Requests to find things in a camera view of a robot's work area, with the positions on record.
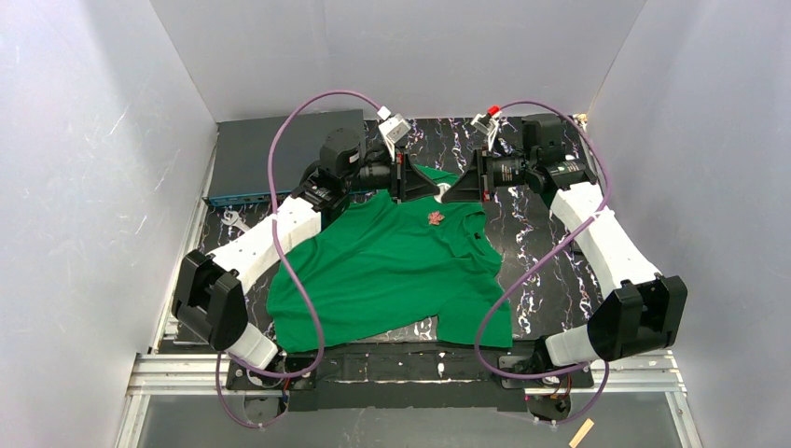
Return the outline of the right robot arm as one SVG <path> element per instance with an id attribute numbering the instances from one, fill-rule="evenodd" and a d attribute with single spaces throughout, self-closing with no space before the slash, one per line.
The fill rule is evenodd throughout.
<path id="1" fill-rule="evenodd" d="M 563 117 L 535 114 L 521 121 L 522 148 L 499 156 L 500 112 L 493 107 L 471 123 L 484 133 L 464 174 L 444 202 L 488 201 L 500 187 L 526 186 L 571 233 L 598 280 L 604 301 L 584 326 L 541 338 L 522 369 L 537 375 L 597 359 L 618 360 L 674 345 L 687 301 L 679 276 L 665 276 L 638 250 L 604 204 L 590 162 L 563 142 Z"/>

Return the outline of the green polo shirt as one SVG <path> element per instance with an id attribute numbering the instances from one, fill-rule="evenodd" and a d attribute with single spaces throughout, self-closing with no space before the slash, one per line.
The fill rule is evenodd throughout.
<path id="1" fill-rule="evenodd" d="M 502 258 L 486 221 L 479 203 L 395 203 L 385 191 L 351 204 L 274 275 L 267 311 L 276 342 L 305 352 L 434 317 L 443 342 L 509 347 Z"/>

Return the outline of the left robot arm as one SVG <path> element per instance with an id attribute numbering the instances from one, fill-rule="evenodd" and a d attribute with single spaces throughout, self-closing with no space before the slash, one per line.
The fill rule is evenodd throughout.
<path id="1" fill-rule="evenodd" d="M 348 129 L 330 132 L 300 185 L 236 240 L 207 254 L 195 249 L 181 261 L 171 314 L 216 352 L 263 373 L 279 349 L 250 323 L 245 295 L 256 280 L 295 246 L 312 238 L 348 207 L 352 188 L 382 189 L 398 203 L 437 200 L 448 190 L 422 173 L 391 139 L 373 158 Z"/>

